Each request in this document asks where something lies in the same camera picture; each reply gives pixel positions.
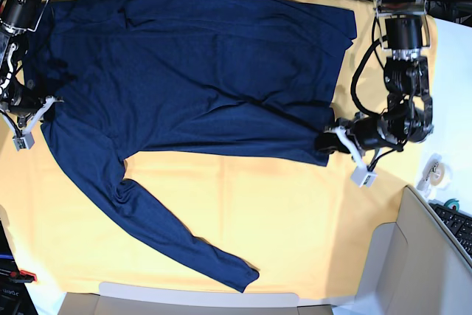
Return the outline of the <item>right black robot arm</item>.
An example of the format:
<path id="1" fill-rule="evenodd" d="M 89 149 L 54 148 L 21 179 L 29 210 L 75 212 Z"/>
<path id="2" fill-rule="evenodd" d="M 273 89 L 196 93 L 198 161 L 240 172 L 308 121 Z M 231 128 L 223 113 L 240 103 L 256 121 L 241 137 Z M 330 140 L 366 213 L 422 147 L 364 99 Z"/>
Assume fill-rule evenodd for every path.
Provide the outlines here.
<path id="1" fill-rule="evenodd" d="M 50 0 L 1 0 L 1 117 L 15 137 L 46 105 L 17 81 L 18 63 L 28 52 L 27 33 L 35 32 Z"/>

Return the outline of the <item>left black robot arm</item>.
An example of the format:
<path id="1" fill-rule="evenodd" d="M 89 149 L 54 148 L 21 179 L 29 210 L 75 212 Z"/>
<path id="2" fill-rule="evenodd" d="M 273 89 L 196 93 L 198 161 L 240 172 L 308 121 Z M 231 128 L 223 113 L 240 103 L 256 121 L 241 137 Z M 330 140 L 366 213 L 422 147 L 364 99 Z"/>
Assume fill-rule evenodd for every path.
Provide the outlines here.
<path id="1" fill-rule="evenodd" d="M 428 59 L 422 54 L 431 46 L 426 20 L 427 0 L 373 0 L 372 28 L 379 37 L 365 52 L 350 84 L 350 95 L 358 109 L 354 119 L 337 119 L 315 141 L 323 153 L 348 153 L 358 166 L 362 156 L 375 151 L 366 166 L 374 170 L 387 153 L 401 152 L 409 142 L 421 143 L 433 131 L 433 100 L 429 90 Z M 357 95 L 360 76 L 376 49 L 389 52 L 383 65 L 387 106 L 381 113 L 366 108 Z"/>

